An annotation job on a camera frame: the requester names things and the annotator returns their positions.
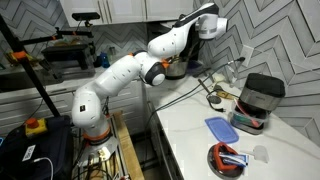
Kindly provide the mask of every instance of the wall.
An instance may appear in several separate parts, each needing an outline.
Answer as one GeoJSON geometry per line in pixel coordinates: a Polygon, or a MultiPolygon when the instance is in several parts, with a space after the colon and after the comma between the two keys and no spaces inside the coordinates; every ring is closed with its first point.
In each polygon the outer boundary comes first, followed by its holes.
{"type": "MultiPolygon", "coordinates": [[[[64,30],[70,28],[62,7],[57,0],[1,0],[0,14],[4,17],[10,29],[20,40],[51,36],[55,33],[55,27],[64,30]]],[[[92,27],[93,41],[97,48],[97,54],[107,51],[109,47],[115,47],[118,54],[127,54],[137,49],[146,49],[147,36],[144,23],[104,25],[92,27]]],[[[36,57],[42,57],[41,50],[46,43],[28,45],[26,49],[36,57]]],[[[10,47],[0,33],[0,63],[8,64],[3,52],[8,52],[10,47]]]]}
{"type": "MultiPolygon", "coordinates": [[[[226,34],[206,44],[202,59],[213,67],[236,59],[243,45],[254,48],[236,86],[249,73],[285,82],[286,97],[274,111],[320,145],[320,3],[318,0],[214,0],[229,19],[226,34]]],[[[204,1],[195,0],[199,7],[204,1]]]]}

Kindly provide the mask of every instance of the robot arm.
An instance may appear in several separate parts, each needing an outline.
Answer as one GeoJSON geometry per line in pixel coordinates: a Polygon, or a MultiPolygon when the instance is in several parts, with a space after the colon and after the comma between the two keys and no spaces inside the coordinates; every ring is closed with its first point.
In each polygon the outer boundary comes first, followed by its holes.
{"type": "Polygon", "coordinates": [[[218,7],[208,3],[177,21],[172,30],[152,40],[148,52],[137,52],[119,59],[95,80],[80,87],[72,108],[73,123],[85,130],[84,137],[101,140],[108,134],[109,125],[101,112],[101,99],[116,96],[138,75],[150,85],[164,80],[161,58],[179,54],[187,43],[192,24],[199,22],[199,37],[213,39],[226,31],[227,20],[218,18],[218,7]]]}

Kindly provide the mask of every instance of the black pole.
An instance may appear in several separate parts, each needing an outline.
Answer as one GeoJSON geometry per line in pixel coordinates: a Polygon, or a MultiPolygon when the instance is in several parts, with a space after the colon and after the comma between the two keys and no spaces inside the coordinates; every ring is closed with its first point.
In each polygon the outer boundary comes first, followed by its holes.
{"type": "MultiPolygon", "coordinates": [[[[7,26],[7,24],[4,21],[1,14],[0,14],[0,31],[2,32],[3,36],[5,37],[5,39],[7,40],[8,44],[10,45],[11,49],[14,52],[25,51],[24,46],[22,45],[22,43],[19,41],[18,38],[14,37],[14,35],[12,34],[11,30],[7,26]]],[[[20,64],[22,65],[22,67],[24,68],[24,70],[26,71],[28,76],[30,77],[31,81],[33,82],[33,84],[35,85],[37,90],[39,91],[40,95],[42,96],[43,100],[46,102],[46,104],[49,107],[49,109],[51,110],[52,114],[55,117],[60,116],[59,111],[54,106],[49,95],[47,94],[47,92],[43,88],[40,80],[38,79],[36,73],[33,71],[32,67],[30,66],[29,59],[27,57],[24,57],[24,58],[18,59],[18,61],[20,62],[20,64]]]]}

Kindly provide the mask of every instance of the red emergency stop button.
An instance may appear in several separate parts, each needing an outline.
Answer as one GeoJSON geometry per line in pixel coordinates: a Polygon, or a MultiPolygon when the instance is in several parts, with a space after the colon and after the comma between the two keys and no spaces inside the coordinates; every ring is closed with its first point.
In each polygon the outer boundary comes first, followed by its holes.
{"type": "Polygon", "coordinates": [[[30,118],[26,121],[26,125],[28,128],[30,129],[34,129],[34,128],[37,128],[39,126],[39,123],[37,121],[36,118],[30,118]]]}

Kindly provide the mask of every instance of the coffee grinder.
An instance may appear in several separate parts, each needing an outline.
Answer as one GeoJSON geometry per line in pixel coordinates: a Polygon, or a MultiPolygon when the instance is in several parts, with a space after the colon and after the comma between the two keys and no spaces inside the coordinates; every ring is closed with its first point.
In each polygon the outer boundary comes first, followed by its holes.
{"type": "Polygon", "coordinates": [[[261,134],[269,114],[276,109],[284,96],[282,80],[250,73],[239,100],[234,102],[231,124],[250,134],[261,134]]]}

